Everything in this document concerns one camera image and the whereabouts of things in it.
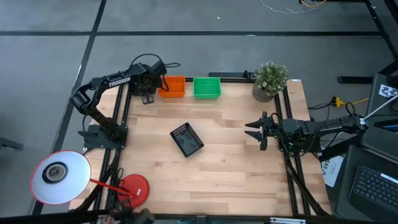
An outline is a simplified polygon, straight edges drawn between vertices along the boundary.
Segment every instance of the black desk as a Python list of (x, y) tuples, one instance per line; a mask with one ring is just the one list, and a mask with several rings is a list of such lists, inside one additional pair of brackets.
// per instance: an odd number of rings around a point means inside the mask
[(359, 165), (364, 165), (396, 177), (398, 177), (398, 165), (361, 149), (358, 146), (351, 145), (348, 147), (345, 167), (341, 170), (342, 175), (340, 179), (342, 181), (340, 183), (340, 194), (337, 198), (335, 212), (337, 215), (345, 218), (370, 221), (365, 214), (355, 209), (348, 202), (348, 195), (351, 191), (351, 186), (354, 182), (355, 173)]
[[(380, 85), (386, 84), (386, 76), (377, 74), (373, 78), (372, 90), (369, 96), (368, 108), (366, 110), (366, 114), (374, 111), (376, 108), (385, 103), (388, 98), (381, 96), (379, 94)], [(366, 120), (369, 129), (363, 134), (361, 139), (361, 145), (366, 149), (371, 149), (374, 152), (381, 154), (383, 156), (389, 157), (394, 161), (398, 161), (398, 150), (397, 145), (394, 142), (397, 142), (398, 134), (392, 131), (387, 131), (381, 128), (376, 128), (373, 124), (377, 121), (384, 121), (388, 119), (396, 118), (398, 113), (394, 113), (390, 110), (390, 107), (386, 105), (381, 108), (376, 114), (396, 114), (392, 116), (375, 116), (370, 117)]]

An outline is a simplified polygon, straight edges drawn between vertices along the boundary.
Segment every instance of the wooden table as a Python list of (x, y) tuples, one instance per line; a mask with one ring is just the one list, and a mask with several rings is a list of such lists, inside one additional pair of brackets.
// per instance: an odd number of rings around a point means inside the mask
[[(251, 129), (245, 123), (258, 120), (263, 111), (276, 112), (274, 100), (261, 103), (252, 97), (252, 85), (222, 83), (217, 100), (196, 100), (192, 83), (187, 83), (183, 98), (156, 96), (151, 105), (143, 105), (141, 98), (132, 98), (129, 133), (119, 167), (124, 168), (124, 176), (141, 174), (149, 181), (150, 195), (141, 208), (147, 207), (152, 213), (292, 215), (284, 159), (277, 140), (269, 138), (267, 150), (260, 151), (259, 143), (244, 134), (244, 130)], [(112, 115), (117, 92), (114, 88), (103, 94), (98, 109), (106, 116)], [(301, 81), (289, 80), (288, 92), (293, 117), (308, 120)], [(282, 94), (280, 101), (286, 118)], [(169, 134), (185, 122), (192, 125), (205, 144), (189, 158), (183, 156)], [(86, 155), (93, 179), (100, 175), (103, 154), (104, 149), (95, 149)], [(302, 157), (302, 165), (309, 191), (330, 213), (320, 163), (307, 154)], [(79, 206), (94, 186), (90, 183), (70, 208)], [(296, 194), (303, 212), (297, 186)]]

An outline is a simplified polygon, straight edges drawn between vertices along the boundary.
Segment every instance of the orange bin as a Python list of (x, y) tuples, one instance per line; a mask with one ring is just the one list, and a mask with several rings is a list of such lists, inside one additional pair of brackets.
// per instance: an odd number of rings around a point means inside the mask
[(185, 77), (164, 77), (169, 90), (159, 89), (161, 97), (183, 97), (185, 95)]

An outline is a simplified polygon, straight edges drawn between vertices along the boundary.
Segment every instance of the green bin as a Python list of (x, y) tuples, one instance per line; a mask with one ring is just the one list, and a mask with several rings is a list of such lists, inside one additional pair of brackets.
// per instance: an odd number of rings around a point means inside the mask
[(214, 99), (221, 95), (220, 78), (193, 78), (193, 95), (196, 99)]

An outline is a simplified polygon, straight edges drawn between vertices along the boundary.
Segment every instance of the black mesh basket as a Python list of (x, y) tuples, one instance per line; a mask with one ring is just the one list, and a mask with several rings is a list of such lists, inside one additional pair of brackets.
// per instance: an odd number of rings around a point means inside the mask
[(205, 146), (188, 122), (172, 131), (170, 135), (185, 157), (192, 155)]

